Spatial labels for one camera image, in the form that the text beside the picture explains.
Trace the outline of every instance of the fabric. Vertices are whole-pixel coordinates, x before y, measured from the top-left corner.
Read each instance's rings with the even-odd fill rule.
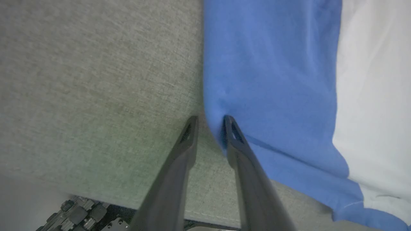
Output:
[[[202,113],[202,7],[0,1],[0,174],[138,208],[198,113],[185,217],[239,227],[234,173]],[[275,187],[300,231],[374,230],[333,223],[324,205]]]
[[[411,2],[344,1],[335,147],[365,208],[411,225]]]

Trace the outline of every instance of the textured gray fabric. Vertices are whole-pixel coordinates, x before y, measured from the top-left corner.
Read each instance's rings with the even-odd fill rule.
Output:
[[[0,3],[0,167],[138,208],[186,119],[202,115],[198,0]],[[300,230],[370,230],[277,184]],[[185,216],[239,226],[233,171],[201,117]]]

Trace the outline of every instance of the blue towel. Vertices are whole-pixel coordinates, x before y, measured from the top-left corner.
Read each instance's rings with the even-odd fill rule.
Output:
[[[238,122],[269,178],[349,220],[391,231],[407,225],[364,208],[332,144],[340,0],[205,0],[204,107],[224,145],[222,122]]]

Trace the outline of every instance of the gray upholstered surface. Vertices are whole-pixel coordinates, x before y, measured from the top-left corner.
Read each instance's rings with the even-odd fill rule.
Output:
[[[0,3],[4,174],[138,208],[185,120],[202,115],[198,0]],[[201,117],[186,217],[239,226],[233,171]],[[369,230],[277,184],[299,230]]]

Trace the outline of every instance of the white cloth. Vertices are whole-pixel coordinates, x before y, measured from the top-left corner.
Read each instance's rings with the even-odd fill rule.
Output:
[[[344,0],[333,143],[364,207],[411,225],[411,1]]]

